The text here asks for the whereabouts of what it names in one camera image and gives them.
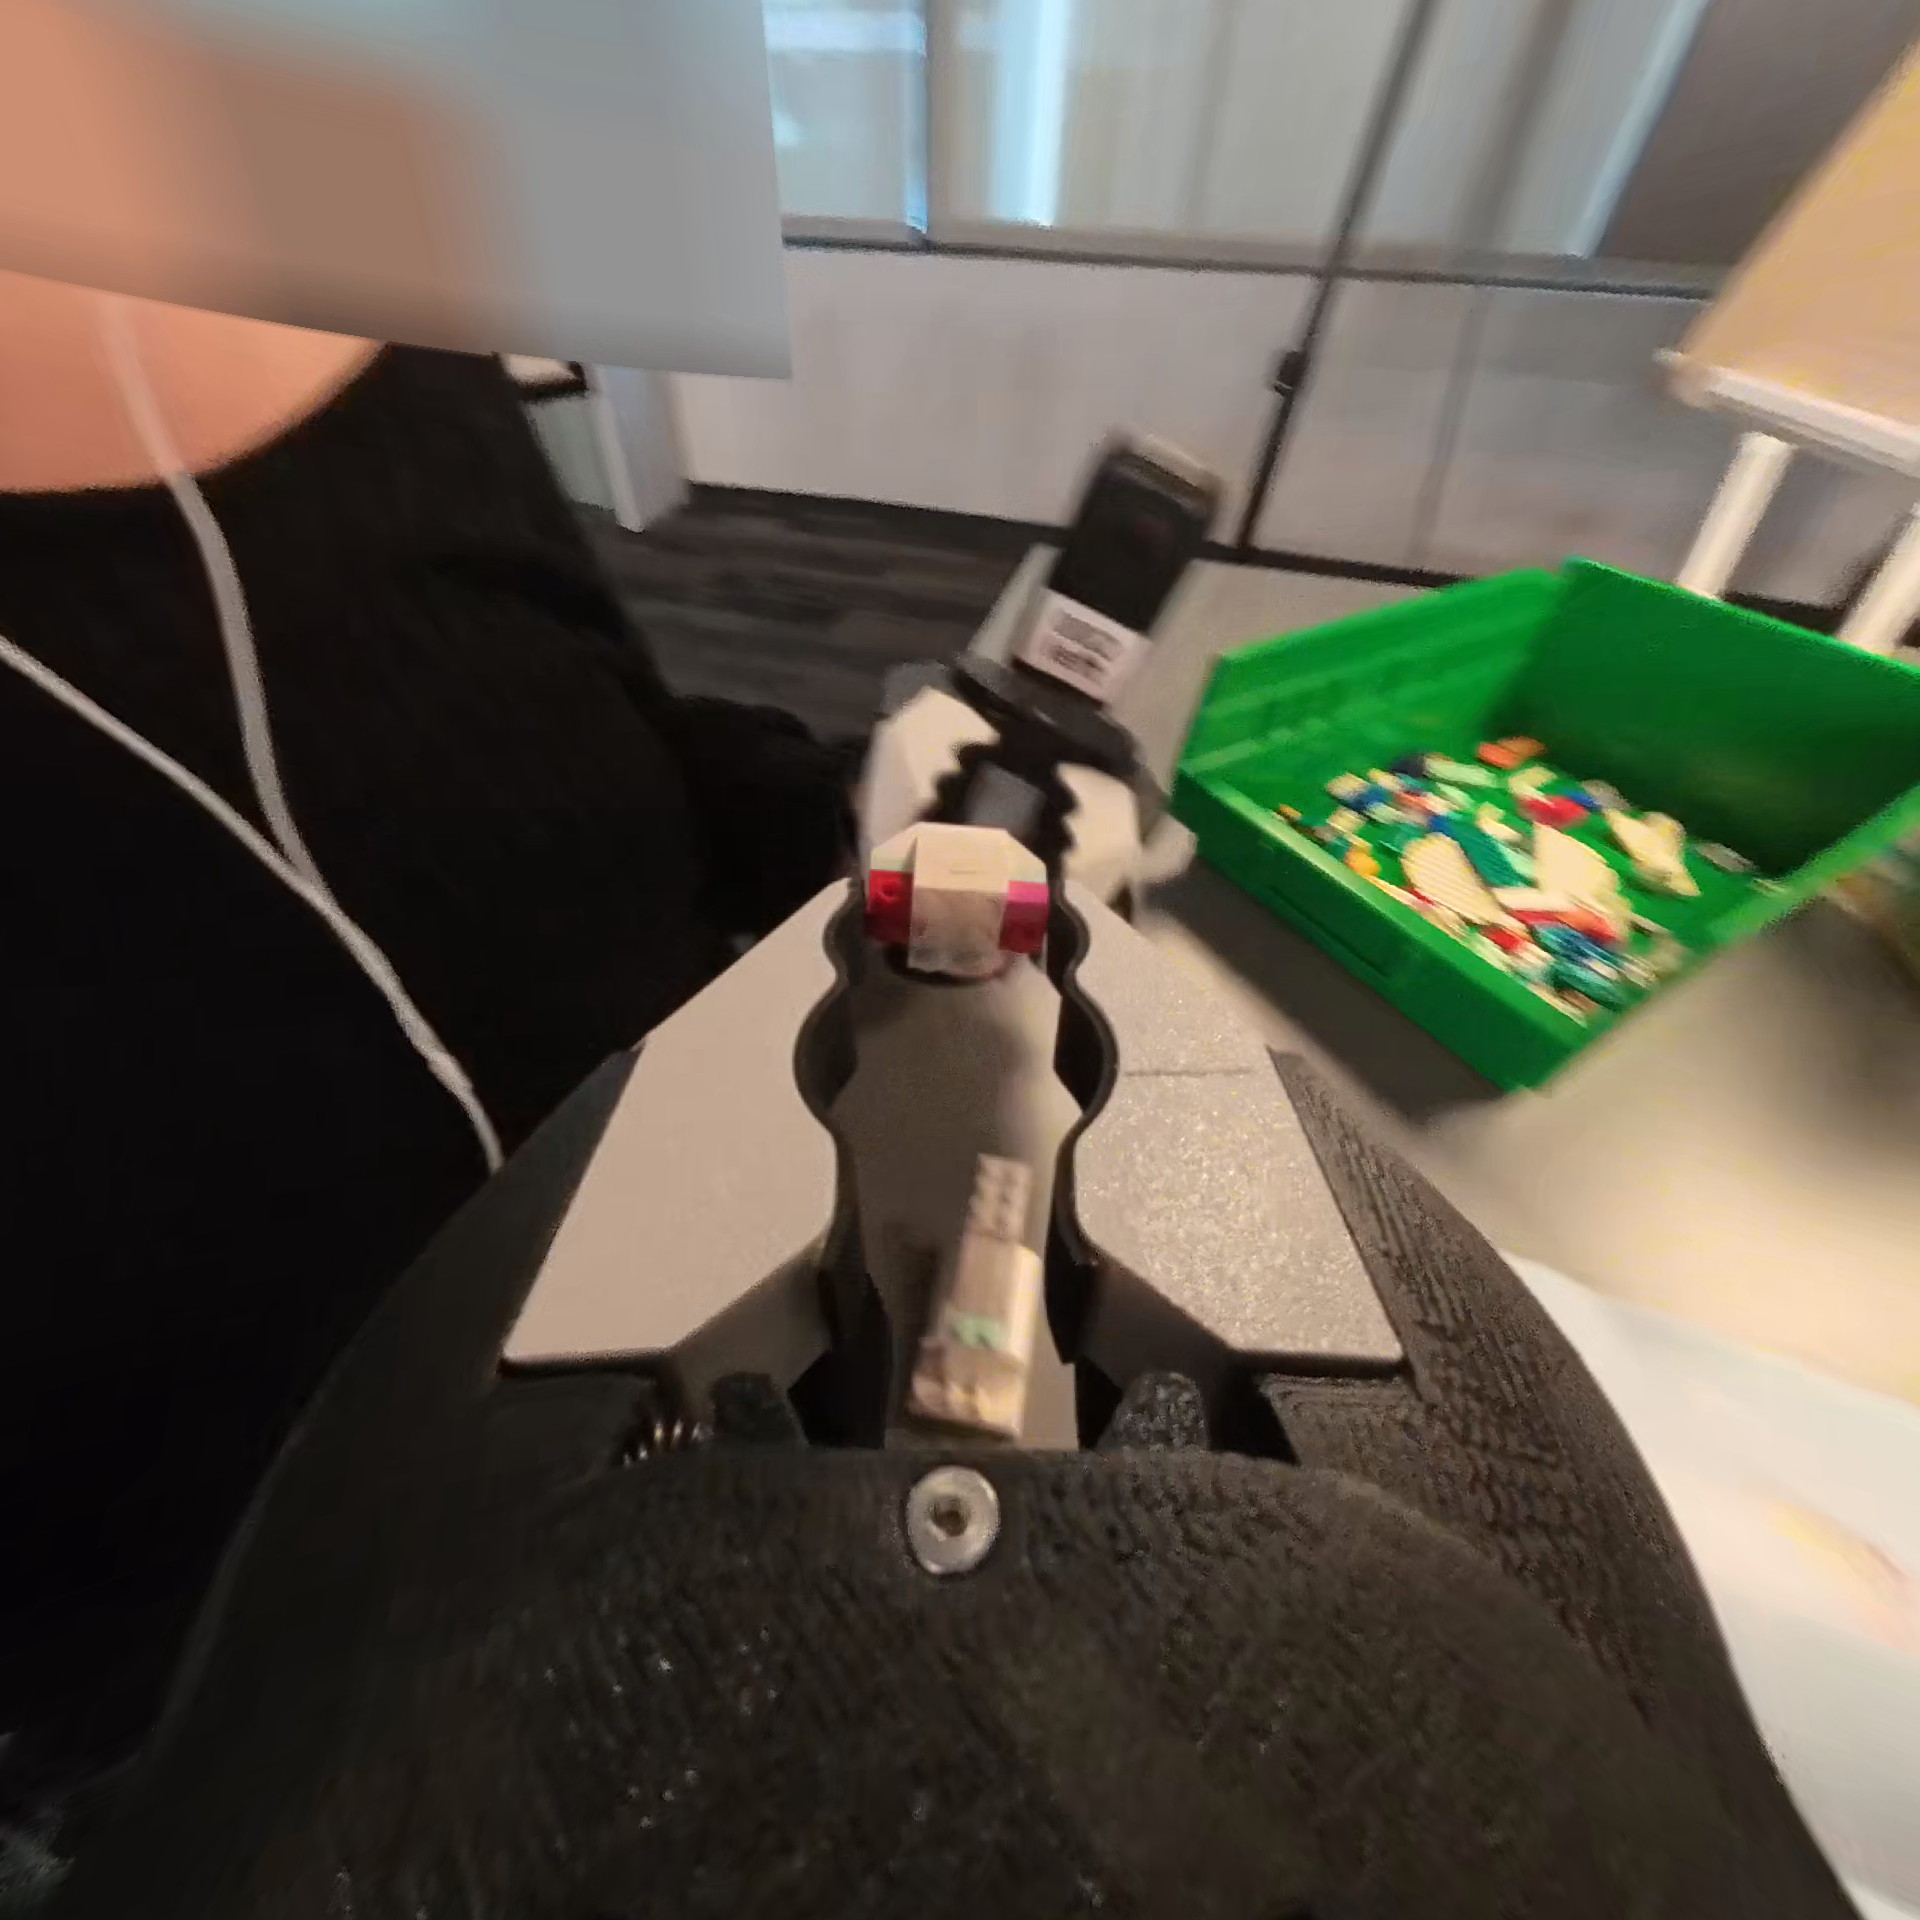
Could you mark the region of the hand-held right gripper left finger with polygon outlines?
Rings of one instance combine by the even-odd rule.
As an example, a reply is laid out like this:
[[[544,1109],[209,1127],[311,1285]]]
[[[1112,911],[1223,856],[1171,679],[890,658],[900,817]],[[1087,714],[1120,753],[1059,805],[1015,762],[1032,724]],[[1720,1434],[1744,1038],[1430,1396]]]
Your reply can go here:
[[[850,880],[638,1047],[506,1337],[513,1372],[804,1372],[858,1205],[833,1109],[858,1068]]]

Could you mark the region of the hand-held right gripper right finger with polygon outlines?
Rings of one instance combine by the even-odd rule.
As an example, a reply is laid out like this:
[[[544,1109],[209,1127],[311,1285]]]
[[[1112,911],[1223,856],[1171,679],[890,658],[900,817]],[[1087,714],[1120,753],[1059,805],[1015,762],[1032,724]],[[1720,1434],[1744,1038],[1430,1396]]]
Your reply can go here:
[[[1275,1052],[1083,881],[1055,909],[1055,1343],[1091,1385],[1215,1408],[1270,1376],[1382,1378],[1399,1332]]]

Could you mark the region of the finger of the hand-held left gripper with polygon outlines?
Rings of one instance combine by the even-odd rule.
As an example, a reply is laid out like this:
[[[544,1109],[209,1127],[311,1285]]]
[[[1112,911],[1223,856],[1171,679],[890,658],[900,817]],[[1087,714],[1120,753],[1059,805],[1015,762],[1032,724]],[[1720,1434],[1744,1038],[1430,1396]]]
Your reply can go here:
[[[892,840],[937,805],[966,750],[993,746],[994,724],[950,689],[919,689],[883,714],[856,789],[858,861]]]
[[[1055,905],[1080,894],[1110,909],[1138,909],[1188,873],[1193,832],[1171,816],[1151,775],[1120,780],[1067,760],[1059,776],[1071,805],[1059,870],[1050,885]]]

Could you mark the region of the white and red lego model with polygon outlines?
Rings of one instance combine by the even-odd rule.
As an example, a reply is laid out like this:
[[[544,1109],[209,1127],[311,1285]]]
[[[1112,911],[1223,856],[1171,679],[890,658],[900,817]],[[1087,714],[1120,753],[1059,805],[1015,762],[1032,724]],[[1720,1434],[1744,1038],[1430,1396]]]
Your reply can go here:
[[[915,975],[978,983],[1041,959],[1046,861],[1000,828],[915,823],[868,854],[862,928]]]

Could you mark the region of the tan lego assembly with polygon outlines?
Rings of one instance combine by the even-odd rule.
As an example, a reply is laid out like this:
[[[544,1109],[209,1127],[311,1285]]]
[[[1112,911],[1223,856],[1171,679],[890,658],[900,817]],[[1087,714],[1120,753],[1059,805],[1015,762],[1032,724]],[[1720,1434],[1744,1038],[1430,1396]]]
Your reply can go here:
[[[1027,1164],[978,1156],[961,1234],[932,1290],[906,1385],[926,1423],[1015,1441],[1043,1304],[1043,1256],[1027,1242]]]

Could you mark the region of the pile of loose lego pieces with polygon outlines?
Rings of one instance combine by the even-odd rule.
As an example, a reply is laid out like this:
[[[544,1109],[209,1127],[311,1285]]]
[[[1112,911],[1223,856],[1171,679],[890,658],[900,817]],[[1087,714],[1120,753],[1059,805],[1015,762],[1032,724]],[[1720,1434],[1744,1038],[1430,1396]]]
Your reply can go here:
[[[1266,813],[1578,1023],[1640,1006],[1715,909],[1777,888],[1744,852],[1564,775],[1537,736],[1356,762]]]

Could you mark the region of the lego instruction booklet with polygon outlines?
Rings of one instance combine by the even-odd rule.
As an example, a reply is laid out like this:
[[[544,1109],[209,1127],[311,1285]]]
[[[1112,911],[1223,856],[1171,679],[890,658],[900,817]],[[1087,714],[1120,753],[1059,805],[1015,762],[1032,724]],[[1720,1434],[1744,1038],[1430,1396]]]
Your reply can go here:
[[[1858,1910],[1918,1916],[1915,1406],[1510,1262],[1641,1450]]]

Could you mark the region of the black light stand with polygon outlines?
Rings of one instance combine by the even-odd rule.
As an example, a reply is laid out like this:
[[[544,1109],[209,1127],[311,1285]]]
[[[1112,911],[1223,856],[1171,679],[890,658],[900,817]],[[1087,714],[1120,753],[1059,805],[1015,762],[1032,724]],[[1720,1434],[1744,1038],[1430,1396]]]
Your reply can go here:
[[[1332,300],[1354,263],[1366,216],[1375,208],[1385,178],[1390,153],[1402,130],[1414,82],[1420,77],[1427,41],[1433,34],[1440,1],[1406,1],[1399,34],[1375,104],[1363,125],[1350,180],[1335,208],[1332,237],[1321,263],[1312,269],[1312,289],[1292,342],[1279,353],[1270,375],[1271,407],[1258,448],[1252,478],[1239,506],[1232,553],[1244,557],[1258,544],[1258,527],[1281,476],[1294,415],[1306,396],[1314,357],[1329,332]]]

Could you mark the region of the person's torso in black sweater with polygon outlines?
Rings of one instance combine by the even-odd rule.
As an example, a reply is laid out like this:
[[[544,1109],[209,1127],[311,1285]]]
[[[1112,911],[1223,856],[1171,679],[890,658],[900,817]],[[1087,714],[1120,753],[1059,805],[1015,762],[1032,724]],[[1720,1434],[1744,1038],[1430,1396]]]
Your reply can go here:
[[[841,877],[659,673],[494,357],[6,273],[6,1823],[153,1725],[335,1354]]]

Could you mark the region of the green plastic bin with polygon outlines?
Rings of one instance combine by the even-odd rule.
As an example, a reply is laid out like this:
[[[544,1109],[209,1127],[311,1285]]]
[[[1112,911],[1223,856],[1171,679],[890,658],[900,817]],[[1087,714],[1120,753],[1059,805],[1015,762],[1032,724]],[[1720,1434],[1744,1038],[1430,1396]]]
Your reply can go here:
[[[1564,1010],[1411,896],[1402,842],[1335,783],[1530,736],[1553,793],[1614,789],[1687,832],[1694,898],[1604,856],[1671,953]],[[1223,653],[1175,762],[1201,858],[1503,1092],[1534,1089],[1667,985],[1915,834],[1915,668],[1587,560],[1423,591]]]

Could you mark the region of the wooden top table white legs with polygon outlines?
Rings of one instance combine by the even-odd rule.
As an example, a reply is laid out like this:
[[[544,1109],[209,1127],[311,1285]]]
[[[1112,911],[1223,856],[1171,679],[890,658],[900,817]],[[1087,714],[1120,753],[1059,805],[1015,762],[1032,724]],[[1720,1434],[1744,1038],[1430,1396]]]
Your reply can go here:
[[[1740,423],[1673,577],[1684,591],[1727,593],[1799,452],[1915,486],[1915,48],[1663,361],[1673,398]]]

